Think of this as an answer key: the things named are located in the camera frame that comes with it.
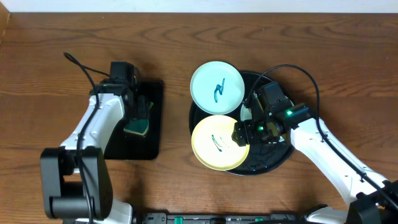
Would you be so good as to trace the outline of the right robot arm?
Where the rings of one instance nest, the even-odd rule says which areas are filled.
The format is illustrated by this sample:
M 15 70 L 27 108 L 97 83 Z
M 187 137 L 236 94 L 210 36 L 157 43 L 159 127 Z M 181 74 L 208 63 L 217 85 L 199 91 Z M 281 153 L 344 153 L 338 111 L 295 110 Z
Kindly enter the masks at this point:
M 397 182 L 361 162 L 305 104 L 238 121 L 232 133 L 239 146 L 280 138 L 309 158 L 348 206 L 347 211 L 315 208 L 301 223 L 397 223 Z

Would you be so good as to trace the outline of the green scrubbing sponge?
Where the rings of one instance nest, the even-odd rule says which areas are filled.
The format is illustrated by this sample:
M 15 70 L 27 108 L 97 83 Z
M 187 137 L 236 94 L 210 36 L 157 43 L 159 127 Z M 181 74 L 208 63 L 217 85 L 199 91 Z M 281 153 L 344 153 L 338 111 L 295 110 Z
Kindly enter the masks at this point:
M 123 131 L 127 134 L 144 137 L 148 133 L 149 129 L 145 131 L 142 126 L 142 118 L 137 118 L 128 122 L 128 124 L 125 125 L 125 127 L 123 128 Z

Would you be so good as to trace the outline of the yellow plate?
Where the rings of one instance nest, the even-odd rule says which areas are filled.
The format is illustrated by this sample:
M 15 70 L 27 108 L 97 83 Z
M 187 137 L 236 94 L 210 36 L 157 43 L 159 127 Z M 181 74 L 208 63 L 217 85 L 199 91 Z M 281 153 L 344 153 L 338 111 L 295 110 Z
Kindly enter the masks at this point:
M 236 120 L 226 115 L 202 119 L 192 132 L 192 149 L 197 159 L 214 170 L 231 170 L 240 166 L 249 154 L 250 146 L 239 146 L 232 134 Z

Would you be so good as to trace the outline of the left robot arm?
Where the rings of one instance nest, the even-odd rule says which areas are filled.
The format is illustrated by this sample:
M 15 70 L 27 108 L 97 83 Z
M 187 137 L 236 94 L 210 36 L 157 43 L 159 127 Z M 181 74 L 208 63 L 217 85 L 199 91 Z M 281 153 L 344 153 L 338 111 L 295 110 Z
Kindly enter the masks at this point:
M 124 118 L 147 118 L 150 103 L 130 84 L 99 84 L 74 132 L 40 155 L 46 216 L 79 223 L 132 223 L 133 207 L 113 197 L 104 152 Z

